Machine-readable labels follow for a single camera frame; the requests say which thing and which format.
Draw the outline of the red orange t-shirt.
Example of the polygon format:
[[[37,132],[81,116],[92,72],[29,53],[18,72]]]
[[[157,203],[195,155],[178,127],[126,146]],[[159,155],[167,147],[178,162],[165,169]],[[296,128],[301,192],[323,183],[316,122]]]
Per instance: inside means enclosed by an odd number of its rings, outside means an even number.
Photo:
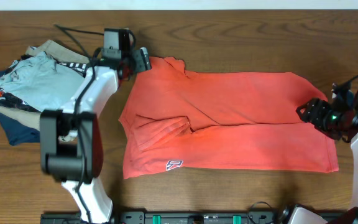
[[[181,167],[336,172],[334,141],[297,107],[324,94],[291,72],[198,73],[151,59],[119,118],[125,178]]]

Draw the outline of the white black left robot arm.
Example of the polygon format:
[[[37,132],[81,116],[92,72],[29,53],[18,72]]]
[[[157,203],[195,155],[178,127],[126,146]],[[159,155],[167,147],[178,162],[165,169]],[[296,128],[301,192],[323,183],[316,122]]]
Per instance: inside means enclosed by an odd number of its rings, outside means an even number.
[[[41,223],[114,223],[114,204],[99,175],[103,144],[98,117],[120,81],[152,68],[145,47],[129,29],[106,28],[79,89],[61,108],[40,115],[40,166],[73,197],[78,213],[44,213]]]

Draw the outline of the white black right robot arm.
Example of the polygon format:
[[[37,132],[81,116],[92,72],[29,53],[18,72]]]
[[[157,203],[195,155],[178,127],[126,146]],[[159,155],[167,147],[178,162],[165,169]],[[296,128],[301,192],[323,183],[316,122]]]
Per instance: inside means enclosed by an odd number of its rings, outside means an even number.
[[[348,84],[335,86],[333,102],[319,98],[297,107],[296,113],[306,123],[333,140],[349,143],[354,160],[352,197],[350,209],[342,214],[329,216],[300,207],[292,211],[289,223],[358,223],[358,90],[352,93]]]

